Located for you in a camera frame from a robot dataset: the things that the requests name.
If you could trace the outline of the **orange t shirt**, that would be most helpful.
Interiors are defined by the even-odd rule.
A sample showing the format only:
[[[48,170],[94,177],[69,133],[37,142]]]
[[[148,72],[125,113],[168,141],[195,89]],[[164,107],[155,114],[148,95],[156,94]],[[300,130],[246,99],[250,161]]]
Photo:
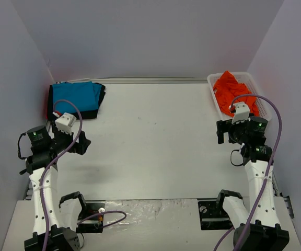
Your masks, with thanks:
[[[234,116],[229,109],[233,99],[240,95],[251,94],[247,86],[244,83],[239,83],[229,71],[225,71],[216,81],[213,91],[215,91],[215,97],[221,112],[230,117]],[[255,97],[243,97],[235,102],[244,102],[249,106],[250,112],[259,117],[260,113],[256,100]]]

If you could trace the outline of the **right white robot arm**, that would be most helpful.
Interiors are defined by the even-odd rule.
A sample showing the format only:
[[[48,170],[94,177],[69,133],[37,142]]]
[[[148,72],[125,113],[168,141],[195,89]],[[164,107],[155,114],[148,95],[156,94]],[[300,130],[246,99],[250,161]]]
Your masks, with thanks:
[[[239,193],[228,190],[222,190],[215,202],[216,212],[228,215],[233,225],[234,250],[283,250],[290,242],[274,204],[273,150],[265,144],[264,136],[267,124],[266,119],[255,116],[216,123],[219,144],[228,133],[229,142],[240,145],[238,152],[248,178],[249,208]]]

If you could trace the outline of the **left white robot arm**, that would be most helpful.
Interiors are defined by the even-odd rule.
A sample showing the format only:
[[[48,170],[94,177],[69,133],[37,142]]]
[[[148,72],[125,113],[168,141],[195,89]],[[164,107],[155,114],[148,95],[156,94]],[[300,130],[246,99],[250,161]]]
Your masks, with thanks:
[[[24,241],[25,250],[80,250],[76,233],[77,219],[88,214],[88,204],[80,192],[57,196],[57,161],[65,153],[85,154],[91,141],[85,132],[77,134],[60,131],[52,124],[53,137],[45,126],[34,127],[25,135],[31,142],[32,155],[25,159],[34,201],[32,236]]]

